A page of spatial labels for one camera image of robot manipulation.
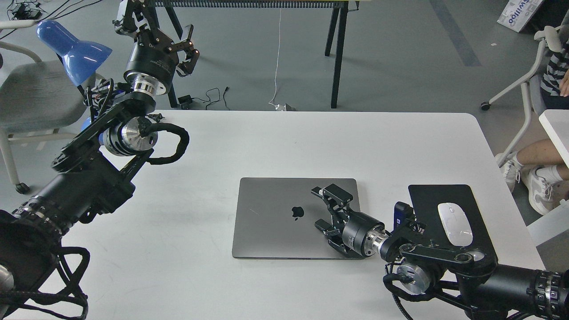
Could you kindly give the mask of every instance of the hand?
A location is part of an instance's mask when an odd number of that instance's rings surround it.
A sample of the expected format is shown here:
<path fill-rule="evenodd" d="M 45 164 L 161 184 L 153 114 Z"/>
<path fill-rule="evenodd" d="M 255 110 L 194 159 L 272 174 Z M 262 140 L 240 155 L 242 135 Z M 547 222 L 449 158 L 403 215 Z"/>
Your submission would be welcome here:
<path fill-rule="evenodd" d="M 559 94 L 560 96 L 569 96 L 569 72 L 565 72 L 565 76 L 561 79 L 561 82 L 559 83 L 559 90 L 561 91 Z"/>

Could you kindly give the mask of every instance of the chair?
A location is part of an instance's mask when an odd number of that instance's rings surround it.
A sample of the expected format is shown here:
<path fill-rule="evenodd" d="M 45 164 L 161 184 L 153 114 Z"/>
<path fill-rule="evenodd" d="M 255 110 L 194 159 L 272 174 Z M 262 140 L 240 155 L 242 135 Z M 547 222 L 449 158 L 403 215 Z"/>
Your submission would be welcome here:
<path fill-rule="evenodd" d="M 523 134 L 527 131 L 531 122 L 531 110 L 540 115 L 545 109 L 545 104 L 541 98 L 540 85 L 543 80 L 543 73 L 547 67 L 550 56 L 553 52 L 560 52 L 562 45 L 560 39 L 567 40 L 569 33 L 569 26 L 553 28 L 550 26 L 545 27 L 542 31 L 538 31 L 534 35 L 534 40 L 539 41 L 535 62 L 531 66 L 528 73 L 521 78 L 510 84 L 507 88 L 492 97 L 489 101 L 482 102 L 480 105 L 482 110 L 489 110 L 490 106 L 500 97 L 511 91 L 512 89 L 520 86 L 522 89 L 523 111 L 525 119 L 522 128 L 518 131 L 514 139 L 510 142 L 500 159 L 498 159 L 498 166 L 504 164 L 506 157 L 516 144 L 520 141 Z"/>
<path fill-rule="evenodd" d="M 34 24 L 32 20 L 0 22 L 0 30 Z M 74 138 L 76 133 L 59 133 L 59 128 L 75 123 L 86 107 L 59 60 L 42 61 L 32 51 L 5 42 L 0 42 L 0 48 L 25 54 L 34 61 L 14 68 L 0 87 L 0 151 L 10 183 L 25 194 L 30 188 L 18 178 L 10 145 Z M 51 133 L 37 134 L 48 130 Z M 27 136 L 14 137 L 22 133 Z"/>

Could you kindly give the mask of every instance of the laptop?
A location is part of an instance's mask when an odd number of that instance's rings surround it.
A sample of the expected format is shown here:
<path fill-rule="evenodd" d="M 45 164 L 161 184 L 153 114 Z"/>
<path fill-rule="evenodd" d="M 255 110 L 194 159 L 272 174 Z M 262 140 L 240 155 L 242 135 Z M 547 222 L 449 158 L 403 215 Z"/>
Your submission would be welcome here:
<path fill-rule="evenodd" d="M 357 185 L 349 178 L 242 178 L 239 185 L 233 257 L 238 259 L 348 259 L 328 245 L 314 227 L 331 222 L 314 187 L 336 184 L 353 195 L 350 208 L 360 210 Z"/>

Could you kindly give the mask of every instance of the gray floor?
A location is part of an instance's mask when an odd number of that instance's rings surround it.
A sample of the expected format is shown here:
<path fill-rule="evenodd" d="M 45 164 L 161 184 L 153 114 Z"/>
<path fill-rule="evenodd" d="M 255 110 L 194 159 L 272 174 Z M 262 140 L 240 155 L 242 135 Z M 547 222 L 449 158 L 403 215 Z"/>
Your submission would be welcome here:
<path fill-rule="evenodd" d="M 63 2 L 52 0 L 42 7 L 52 11 Z M 0 7 L 9 3 L 0 0 Z M 275 103 L 287 103 L 299 111 L 470 113 L 478 119 L 490 148 L 499 153 L 523 123 L 520 91 L 507 94 L 488 112 L 480 110 L 480 103 L 523 75 L 537 49 L 533 35 L 518 34 L 496 23 L 506 3 L 361 2 L 360 10 L 348 15 L 336 110 L 330 110 L 334 55 L 327 58 L 323 54 L 331 11 L 284 9 Z M 98 72 L 121 79 L 132 40 L 113 30 L 111 21 L 117 9 L 116 1 L 104 1 L 58 21 L 78 38 L 112 48 L 111 57 Z M 192 39 L 201 52 L 193 75 L 175 78 L 178 96 L 190 94 L 207 100 L 207 90 L 229 87 L 225 95 L 229 109 L 274 110 L 267 102 L 275 91 L 280 10 L 186 8 L 177 13 L 182 24 L 194 24 Z M 164 10 L 159 9 L 158 14 L 163 31 L 174 36 Z M 44 59 L 54 58 L 51 50 L 38 41 L 33 28 L 18 30 L 5 41 L 30 47 Z M 5 66 L 0 76 L 13 65 L 28 62 L 16 54 L 2 51 L 2 55 Z M 215 100 L 217 94 L 211 95 Z M 192 107 L 204 109 L 204 104 L 195 102 Z M 169 108 L 167 99 L 160 97 L 158 109 Z M 218 102 L 209 109 L 223 110 L 225 106 Z M 546 137 L 535 118 L 519 145 Z M 21 179 L 36 190 L 47 183 L 54 175 L 49 163 L 64 143 L 15 147 Z M 0 181 L 2 208 L 11 210 L 27 199 L 7 183 L 3 164 Z M 529 207 L 526 197 L 523 187 L 514 193 L 529 224 L 539 215 Z M 558 257 L 551 249 L 567 248 L 567 244 L 565 238 L 554 247 L 540 246 L 549 269 L 569 268 L 567 258 Z"/>

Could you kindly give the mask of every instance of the white desk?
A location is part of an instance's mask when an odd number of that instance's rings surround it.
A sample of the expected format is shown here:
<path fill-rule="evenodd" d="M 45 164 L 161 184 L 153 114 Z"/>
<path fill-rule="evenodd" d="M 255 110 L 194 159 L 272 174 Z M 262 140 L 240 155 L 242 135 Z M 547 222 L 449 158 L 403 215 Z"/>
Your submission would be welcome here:
<path fill-rule="evenodd" d="M 569 166 L 569 110 L 545 110 L 539 116 L 539 122 Z"/>
<path fill-rule="evenodd" d="M 161 112 L 190 132 L 186 155 L 146 165 L 132 199 L 64 238 L 91 252 L 81 282 L 90 319 L 402 319 L 378 256 L 234 259 L 242 177 L 355 178 L 361 209 L 386 225 L 397 201 L 410 203 L 408 185 L 468 184 L 500 263 L 543 268 L 471 115 Z M 161 134 L 154 156 L 170 155 L 177 142 Z M 438 300 L 403 304 L 416 318 L 466 319 Z"/>
<path fill-rule="evenodd" d="M 551 142 L 569 166 L 569 110 L 547 109 L 539 116 Z M 547 215 L 527 226 L 535 245 L 540 245 L 558 234 L 567 231 L 569 226 L 569 208 L 563 204 Z"/>

